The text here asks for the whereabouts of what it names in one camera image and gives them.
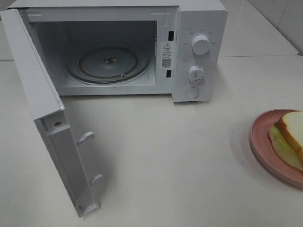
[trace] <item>sticker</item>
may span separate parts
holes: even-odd
[[[174,41],[161,42],[160,66],[162,69],[172,69],[176,44]]]

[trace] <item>white countertop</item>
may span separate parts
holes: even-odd
[[[297,55],[298,51],[247,1],[222,0],[228,17],[220,57]],[[13,60],[0,21],[0,61]]]
[[[66,97],[75,137],[92,130],[102,208],[78,218],[35,128],[14,65],[0,62],[3,226],[301,227],[303,190],[269,174],[249,145],[254,118],[303,109],[303,57],[220,58],[208,103],[169,95]]]

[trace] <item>white microwave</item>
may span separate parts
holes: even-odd
[[[79,215],[99,206],[59,96],[207,101],[225,28],[219,0],[17,0],[1,12],[34,122]]]

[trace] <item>white knob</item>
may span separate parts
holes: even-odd
[[[188,70],[188,79],[192,83],[202,82],[205,78],[205,72],[201,66],[192,66]]]
[[[192,39],[191,45],[195,54],[203,55],[210,49],[210,38],[204,34],[197,35]]]

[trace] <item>open microwave door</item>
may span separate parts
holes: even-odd
[[[75,141],[61,99],[25,26],[29,23],[26,16],[21,18],[18,10],[9,9],[1,12],[1,17],[34,122],[81,217],[99,206],[92,185],[101,175],[91,181],[87,178],[78,151],[78,146],[94,135],[87,132]]]

